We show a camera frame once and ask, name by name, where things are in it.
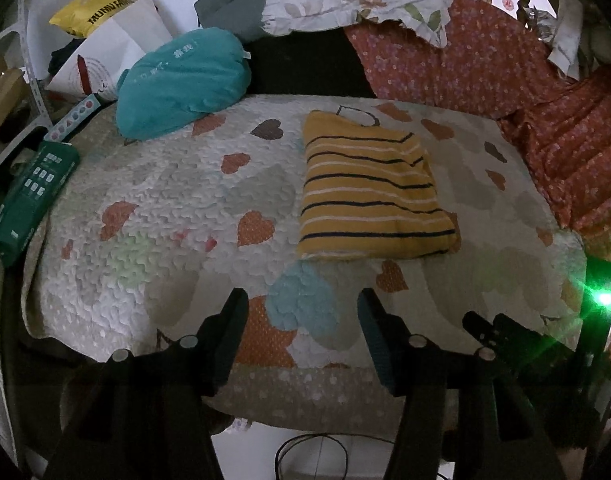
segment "teal pouch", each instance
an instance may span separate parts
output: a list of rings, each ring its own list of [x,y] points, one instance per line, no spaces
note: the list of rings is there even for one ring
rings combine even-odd
[[[235,104],[252,78],[245,56],[221,28],[192,30],[146,54],[119,79],[119,133],[154,139]]]

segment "white paper bag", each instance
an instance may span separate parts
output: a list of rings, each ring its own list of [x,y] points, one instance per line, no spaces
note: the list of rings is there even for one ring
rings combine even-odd
[[[124,70],[145,54],[172,40],[152,0],[137,0],[97,28],[68,58],[47,90],[84,98],[81,72],[92,93],[117,99],[116,83]]]

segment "gray bag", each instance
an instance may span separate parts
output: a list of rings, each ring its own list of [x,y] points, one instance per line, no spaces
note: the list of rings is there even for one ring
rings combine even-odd
[[[265,1],[199,0],[194,4],[194,9],[199,25],[229,30],[245,44],[269,36],[263,31],[261,22]]]

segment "yellow striped shirt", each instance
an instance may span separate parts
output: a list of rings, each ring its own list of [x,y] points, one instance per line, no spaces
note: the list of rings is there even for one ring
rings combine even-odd
[[[413,258],[457,240],[417,136],[312,111],[298,252],[320,258]]]

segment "brown heart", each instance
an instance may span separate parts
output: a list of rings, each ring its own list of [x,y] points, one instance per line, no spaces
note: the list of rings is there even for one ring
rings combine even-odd
[[[274,222],[263,218],[258,211],[248,211],[239,221],[238,246],[254,245],[274,235]]]
[[[61,248],[61,258],[63,260],[69,260],[72,256],[72,249],[74,248],[74,240],[71,238],[67,240],[67,243]]]
[[[561,299],[571,310],[578,312],[581,309],[583,290],[566,278],[561,286]]]
[[[450,213],[450,211],[445,211],[445,214],[450,217],[450,220],[455,225],[455,231],[457,232],[457,241],[455,241],[450,248],[447,250],[448,253],[458,253],[461,248],[461,230],[459,228],[459,218],[457,213]]]
[[[435,123],[429,119],[422,119],[421,124],[425,126],[426,130],[434,135],[436,140],[447,140],[452,139],[455,136],[455,131],[449,126]]]
[[[381,264],[381,274],[377,275],[377,287],[384,292],[408,290],[401,268],[392,260],[386,260]]]
[[[382,114],[387,115],[388,117],[393,118],[395,121],[399,121],[401,123],[410,123],[412,122],[412,117],[405,110],[399,110],[394,103],[383,103],[381,105],[375,106],[377,110],[379,110]]]
[[[501,162],[503,162],[503,164],[506,164],[506,162],[508,161],[508,159],[505,158],[503,154],[499,151],[499,149],[491,142],[488,142],[486,140],[483,147],[487,153],[490,153],[490,155],[496,158],[496,160],[500,160]]]
[[[218,244],[218,242],[216,240],[214,240],[214,238],[212,238],[211,236],[205,241],[205,252],[209,253],[210,251],[214,250],[214,248],[216,247],[216,245]]]
[[[286,348],[292,344],[296,330],[284,332],[274,328],[268,319],[265,299],[265,296],[250,299],[248,321],[234,361],[250,366],[295,368]]]
[[[181,247],[181,242],[185,240],[191,233],[192,229],[183,229],[183,231],[176,231],[172,233],[172,241],[177,247]]]
[[[101,220],[105,224],[103,225],[103,229],[101,229],[101,241],[105,242],[121,231],[121,227],[127,222],[127,219],[130,218],[130,215],[136,208],[136,204],[126,202],[125,200],[114,202],[108,207],[101,217]]]
[[[541,229],[540,227],[537,227],[537,236],[546,247],[551,246],[554,241],[553,234],[547,229]]]
[[[254,128],[250,133],[263,140],[277,140],[283,137],[283,130],[279,127],[281,121],[278,119],[267,119]]]
[[[494,182],[494,185],[496,187],[498,187],[502,191],[505,191],[505,177],[502,174],[492,170],[485,170],[485,173],[488,174],[490,180]]]
[[[226,175],[236,173],[239,171],[239,168],[245,166],[249,161],[250,155],[247,153],[232,153],[230,155],[225,155],[221,163],[221,171]]]
[[[219,126],[225,124],[225,116],[220,114],[206,115],[202,119],[194,121],[192,126],[192,137],[197,137],[202,134],[207,134]]]

